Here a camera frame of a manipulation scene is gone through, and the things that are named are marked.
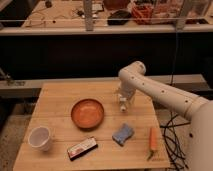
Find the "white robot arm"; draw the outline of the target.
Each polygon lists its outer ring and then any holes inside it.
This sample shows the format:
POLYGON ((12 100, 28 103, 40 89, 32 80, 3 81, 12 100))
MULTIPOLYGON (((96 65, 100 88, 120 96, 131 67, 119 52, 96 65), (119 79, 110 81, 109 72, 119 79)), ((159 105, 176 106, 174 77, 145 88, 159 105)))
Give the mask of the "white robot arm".
POLYGON ((118 72, 119 99, 129 101, 139 90, 188 120, 191 123, 186 152, 188 171, 213 171, 213 100, 152 80, 145 72, 146 67, 140 61, 118 72))

